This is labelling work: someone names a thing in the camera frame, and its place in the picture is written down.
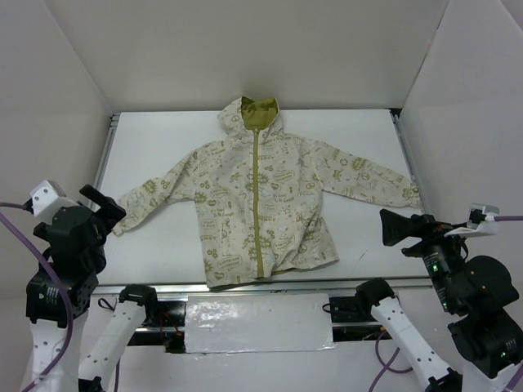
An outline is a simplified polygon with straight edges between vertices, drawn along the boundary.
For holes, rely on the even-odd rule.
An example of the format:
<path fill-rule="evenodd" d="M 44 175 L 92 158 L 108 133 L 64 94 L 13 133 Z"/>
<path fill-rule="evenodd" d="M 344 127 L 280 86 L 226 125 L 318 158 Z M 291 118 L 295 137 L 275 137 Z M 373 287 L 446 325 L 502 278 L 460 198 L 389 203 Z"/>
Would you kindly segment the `cream green printed hooded jacket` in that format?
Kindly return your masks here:
<path fill-rule="evenodd" d="M 218 116 L 226 132 L 119 200 L 116 235 L 164 204 L 195 205 L 206 284 L 251 283 L 338 260 L 324 193 L 384 207 L 421 205 L 417 186 L 376 162 L 284 130 L 278 102 L 240 97 Z"/>

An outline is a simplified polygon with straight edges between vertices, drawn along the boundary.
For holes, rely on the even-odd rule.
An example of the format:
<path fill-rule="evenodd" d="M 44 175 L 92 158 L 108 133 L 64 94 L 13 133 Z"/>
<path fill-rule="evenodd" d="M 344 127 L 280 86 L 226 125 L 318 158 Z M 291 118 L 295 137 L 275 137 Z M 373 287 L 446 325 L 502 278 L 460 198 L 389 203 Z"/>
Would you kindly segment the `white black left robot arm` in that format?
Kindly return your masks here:
<path fill-rule="evenodd" d="M 90 185 L 80 193 L 97 210 L 68 198 L 50 180 L 34 188 L 25 204 L 39 221 L 34 236 L 48 245 L 36 254 L 38 272 L 26 287 L 26 316 L 34 347 L 34 379 L 28 391 L 107 391 L 136 329 L 160 316 L 154 288 L 128 285 L 94 348 L 81 355 L 91 297 L 106 266 L 104 245 L 126 212 Z"/>

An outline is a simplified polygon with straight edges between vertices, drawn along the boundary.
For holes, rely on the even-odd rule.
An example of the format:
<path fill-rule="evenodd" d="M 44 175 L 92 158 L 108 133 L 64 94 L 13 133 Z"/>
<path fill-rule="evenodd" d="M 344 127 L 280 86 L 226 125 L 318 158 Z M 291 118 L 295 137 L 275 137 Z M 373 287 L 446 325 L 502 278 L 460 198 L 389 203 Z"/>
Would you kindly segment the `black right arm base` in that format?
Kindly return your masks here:
<path fill-rule="evenodd" d="M 337 326 L 378 325 L 377 320 L 371 316 L 370 309 L 362 305 L 355 296 L 331 296 L 322 310 Z"/>

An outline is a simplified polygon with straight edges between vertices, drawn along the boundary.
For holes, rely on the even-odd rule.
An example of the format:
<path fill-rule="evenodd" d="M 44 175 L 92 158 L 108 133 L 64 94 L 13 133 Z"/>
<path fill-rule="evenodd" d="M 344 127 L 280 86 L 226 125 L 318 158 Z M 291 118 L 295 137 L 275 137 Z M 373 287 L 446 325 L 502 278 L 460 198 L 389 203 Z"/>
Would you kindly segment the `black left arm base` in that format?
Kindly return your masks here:
<path fill-rule="evenodd" d="M 134 332 L 129 346 L 156 346 L 169 354 L 184 354 L 186 301 L 160 301 L 156 319 L 147 319 Z"/>

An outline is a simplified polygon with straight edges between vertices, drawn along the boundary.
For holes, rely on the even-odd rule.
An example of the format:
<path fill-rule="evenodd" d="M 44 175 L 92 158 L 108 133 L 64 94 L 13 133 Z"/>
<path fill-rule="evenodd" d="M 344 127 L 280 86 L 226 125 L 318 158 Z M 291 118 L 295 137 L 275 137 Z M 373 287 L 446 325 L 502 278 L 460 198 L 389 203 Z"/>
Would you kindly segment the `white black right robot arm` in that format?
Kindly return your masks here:
<path fill-rule="evenodd" d="M 402 249 L 422 260 L 444 312 L 458 316 L 448 330 L 463 359 L 463 370 L 451 368 L 422 337 L 382 278 L 356 288 L 355 309 L 375 319 L 396 343 L 423 391 L 512 391 L 522 378 L 522 328 L 505 310 L 520 297 L 504 264 L 491 256 L 469 257 L 467 238 L 494 236 L 504 221 L 499 209 L 473 204 L 462 224 L 432 215 L 402 216 L 380 211 L 382 242 L 395 246 L 407 238 L 418 242 Z"/>

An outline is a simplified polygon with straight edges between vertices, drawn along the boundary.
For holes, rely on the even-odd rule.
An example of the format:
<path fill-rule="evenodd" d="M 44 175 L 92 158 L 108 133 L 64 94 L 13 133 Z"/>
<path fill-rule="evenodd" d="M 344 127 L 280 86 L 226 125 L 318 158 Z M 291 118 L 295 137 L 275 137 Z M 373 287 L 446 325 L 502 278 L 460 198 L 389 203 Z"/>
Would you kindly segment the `white foam board cover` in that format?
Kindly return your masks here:
<path fill-rule="evenodd" d="M 191 296 L 185 347 L 192 354 L 331 350 L 326 294 Z"/>

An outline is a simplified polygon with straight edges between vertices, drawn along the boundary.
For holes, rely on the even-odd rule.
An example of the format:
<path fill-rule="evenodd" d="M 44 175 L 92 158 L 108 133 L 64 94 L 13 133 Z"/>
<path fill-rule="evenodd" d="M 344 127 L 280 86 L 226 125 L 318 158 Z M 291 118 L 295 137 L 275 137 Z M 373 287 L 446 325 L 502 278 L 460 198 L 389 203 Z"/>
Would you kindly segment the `aluminium left frame rail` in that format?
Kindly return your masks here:
<path fill-rule="evenodd" d="M 106 168 L 107 162 L 109 160 L 110 151 L 111 151 L 112 144 L 114 141 L 115 132 L 118 127 L 120 115 L 121 115 L 121 113 L 115 113 L 112 115 L 112 117 L 110 119 L 110 126 L 107 131 L 106 138 L 105 138 L 104 147 L 103 147 L 103 150 L 101 153 L 101 159 L 99 161 L 98 168 L 96 170 L 95 179 L 93 181 L 93 187 L 95 189 L 101 188 L 101 182 L 103 181 L 105 168 Z"/>

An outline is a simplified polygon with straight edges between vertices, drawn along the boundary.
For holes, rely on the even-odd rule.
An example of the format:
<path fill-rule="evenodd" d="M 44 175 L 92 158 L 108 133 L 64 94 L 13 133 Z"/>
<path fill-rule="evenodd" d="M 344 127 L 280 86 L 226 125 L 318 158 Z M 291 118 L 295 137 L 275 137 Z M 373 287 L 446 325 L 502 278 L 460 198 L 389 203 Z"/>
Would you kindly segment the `aluminium frame rail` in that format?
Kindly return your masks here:
<path fill-rule="evenodd" d="M 121 115 L 121 113 L 115 113 L 112 115 L 112 117 L 110 119 L 110 126 L 107 131 L 106 138 L 105 138 L 104 147 L 103 147 L 103 150 L 101 153 L 101 159 L 99 161 L 98 168 L 96 170 L 95 179 L 93 181 L 93 187 L 95 189 L 101 188 L 101 182 L 103 181 L 105 168 L 106 168 L 107 162 L 109 160 L 110 151 L 111 151 L 112 144 L 114 141 L 115 132 L 118 127 L 120 115 Z"/>
<path fill-rule="evenodd" d="M 410 175 L 413 183 L 418 187 L 418 193 L 419 193 L 420 203 L 421 203 L 421 207 L 420 207 L 421 212 L 427 213 L 427 200 L 424 197 L 424 194 L 422 192 L 422 187 L 419 183 L 418 173 L 413 164 L 412 154 L 410 153 L 409 146 L 408 146 L 407 140 L 405 138 L 405 133 L 403 132 L 403 129 L 402 129 L 402 126 L 400 123 L 401 112 L 402 112 L 401 108 L 390 108 L 389 109 L 389 113 L 391 115 L 391 120 L 393 122 L 394 128 L 396 129 L 397 138 L 398 138 L 398 141 L 400 142 L 402 153 L 405 158 L 405 163 L 409 170 L 409 175 Z"/>

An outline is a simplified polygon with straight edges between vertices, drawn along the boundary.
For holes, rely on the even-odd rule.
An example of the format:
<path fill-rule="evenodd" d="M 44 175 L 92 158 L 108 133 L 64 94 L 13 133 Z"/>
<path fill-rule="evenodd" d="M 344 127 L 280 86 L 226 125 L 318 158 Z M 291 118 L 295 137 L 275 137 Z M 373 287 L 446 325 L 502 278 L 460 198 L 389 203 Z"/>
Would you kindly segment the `aluminium right frame rail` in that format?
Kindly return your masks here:
<path fill-rule="evenodd" d="M 413 183 L 418 187 L 418 193 L 419 193 L 420 203 L 421 203 L 421 207 L 420 207 L 421 212 L 427 213 L 427 200 L 424 197 L 424 194 L 422 192 L 422 187 L 419 183 L 418 173 L 413 164 L 412 154 L 410 153 L 409 146 L 408 146 L 407 140 L 405 138 L 405 133 L 403 132 L 403 129 L 402 129 L 402 126 L 400 123 L 401 112 L 402 112 L 401 108 L 390 108 L 389 109 L 389 113 L 391 115 L 391 120 L 393 122 L 394 128 L 396 129 L 397 138 L 398 138 L 398 141 L 400 142 L 402 153 L 405 158 L 405 163 L 409 170 L 409 175 L 410 175 Z"/>

